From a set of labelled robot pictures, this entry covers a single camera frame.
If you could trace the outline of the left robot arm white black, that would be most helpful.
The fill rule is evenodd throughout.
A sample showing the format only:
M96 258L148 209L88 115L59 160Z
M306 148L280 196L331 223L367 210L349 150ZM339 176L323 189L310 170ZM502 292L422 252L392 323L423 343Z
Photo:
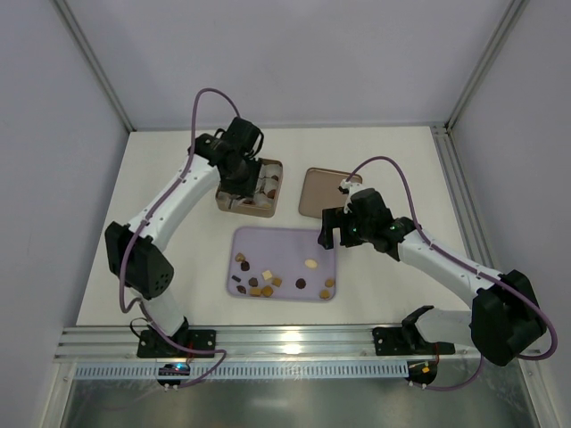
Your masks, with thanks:
M198 136L186 160L166 187L139 214L104 231L110 271L120 290L134 299L120 302L128 313L138 306L148 327L139 336L140 358L209 358L213 347L195 338L169 290L174 267L164 252L191 209L214 188L229 196L251 199L261 179L257 155L264 135L252 122L235 117L226 129Z

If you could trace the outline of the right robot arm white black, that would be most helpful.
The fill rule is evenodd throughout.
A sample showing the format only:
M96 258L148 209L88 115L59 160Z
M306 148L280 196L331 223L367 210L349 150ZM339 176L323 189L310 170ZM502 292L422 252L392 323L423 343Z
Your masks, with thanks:
M494 365L506 366L547 332L525 275L516 270L502 274L446 251L412 219L394 217L372 188L349 188L346 195L344 206L322 211L318 242L324 249L333 249L338 231L343 247L368 243L431 277L467 306L443 310L428 305L405 317L402 335L412 349L438 342L473 346Z

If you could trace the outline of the white swirl oval chocolate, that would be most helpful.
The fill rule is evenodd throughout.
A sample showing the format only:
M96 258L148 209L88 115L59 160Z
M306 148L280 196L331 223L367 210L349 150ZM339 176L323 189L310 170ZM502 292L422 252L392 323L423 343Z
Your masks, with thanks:
M318 263L314 259L306 259L304 264L307 268L315 269L318 266Z

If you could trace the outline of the caramel shell chocolate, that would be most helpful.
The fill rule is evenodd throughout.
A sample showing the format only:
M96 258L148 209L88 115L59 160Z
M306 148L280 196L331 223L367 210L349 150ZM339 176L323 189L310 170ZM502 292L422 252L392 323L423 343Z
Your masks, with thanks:
M271 286L265 286L262 290L261 293L265 296L265 297L270 297L273 294L273 288Z

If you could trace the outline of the brown tin lid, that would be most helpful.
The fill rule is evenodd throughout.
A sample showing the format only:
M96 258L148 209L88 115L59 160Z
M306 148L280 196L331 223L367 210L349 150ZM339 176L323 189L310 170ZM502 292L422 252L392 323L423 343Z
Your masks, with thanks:
M298 212L304 217L321 219L322 210L343 206L346 195L339 191L339 185L348 176L349 172L333 169L307 169Z

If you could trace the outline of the brown tin box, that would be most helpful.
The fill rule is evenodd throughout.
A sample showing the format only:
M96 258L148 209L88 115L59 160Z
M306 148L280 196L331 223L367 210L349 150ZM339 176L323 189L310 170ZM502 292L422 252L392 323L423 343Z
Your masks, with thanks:
M271 218L276 212L282 179L283 164L281 161L261 159L261 172L253 197L237 198L218 188L215 193L218 208L235 214Z

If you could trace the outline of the purple plastic tray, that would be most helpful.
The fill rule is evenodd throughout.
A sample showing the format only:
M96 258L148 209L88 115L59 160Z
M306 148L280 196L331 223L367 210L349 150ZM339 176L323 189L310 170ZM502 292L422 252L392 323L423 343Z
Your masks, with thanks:
M230 261L228 263L227 292L230 296L242 299L270 299L299 302L325 303L331 301L336 294L336 252L325 250L318 244L319 231L312 229L272 228L244 226L238 228L233 235ZM241 263L235 260L238 253L245 256L250 264L248 271L242 271ZM318 266L311 269L305 266L306 259L314 259ZM265 280L262 273L269 270L273 277ZM241 282L235 282L231 276L238 276ZM250 278L256 277L257 287L248 284ZM276 287L272 280L282 279L282 284ZM303 278L306 281L304 289L298 289L295 282ZM333 287L326 287L325 281L335 280ZM237 286L243 286L246 294L238 292ZM250 295L252 288L265 286L273 288L270 297L255 297ZM330 298L321 299L322 290L329 290Z

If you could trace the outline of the right black mount plate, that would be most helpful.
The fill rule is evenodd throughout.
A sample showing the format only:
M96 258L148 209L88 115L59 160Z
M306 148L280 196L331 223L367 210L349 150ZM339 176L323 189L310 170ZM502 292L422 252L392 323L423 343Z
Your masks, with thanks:
M379 357L403 356L410 354L401 327L375 327L372 329L375 353Z

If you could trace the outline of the black mount plate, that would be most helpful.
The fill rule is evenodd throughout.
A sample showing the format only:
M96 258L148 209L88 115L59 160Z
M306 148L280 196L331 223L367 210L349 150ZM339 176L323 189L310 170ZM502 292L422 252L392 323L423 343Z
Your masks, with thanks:
M379 357L403 356L410 354L401 327L375 327L372 329L375 353Z
M183 327L175 333L171 340L176 344L192 350L209 351L206 355L196 355L184 352L169 345L152 328L144 330L140 334L137 346L138 358L212 358L212 351L216 345L215 330L195 330Z

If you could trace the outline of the aluminium rail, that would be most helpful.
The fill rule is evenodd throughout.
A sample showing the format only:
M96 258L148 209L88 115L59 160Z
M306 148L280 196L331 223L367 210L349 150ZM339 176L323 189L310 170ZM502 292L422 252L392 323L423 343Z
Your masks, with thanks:
M374 357L395 351L373 334L374 325L214 326L215 345L239 357ZM138 338L126 326L81 326L63 330L54 357L60 360L133 358Z

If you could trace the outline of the left black mount plate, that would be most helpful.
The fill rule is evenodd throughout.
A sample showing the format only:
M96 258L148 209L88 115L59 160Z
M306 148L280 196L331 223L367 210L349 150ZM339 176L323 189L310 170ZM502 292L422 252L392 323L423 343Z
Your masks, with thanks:
M215 330L195 330L183 327L175 333L171 340L176 344L192 350L209 351L206 355L196 355L184 352L169 345L152 328L144 330L140 334L137 346L138 358L212 358L212 351L216 345Z

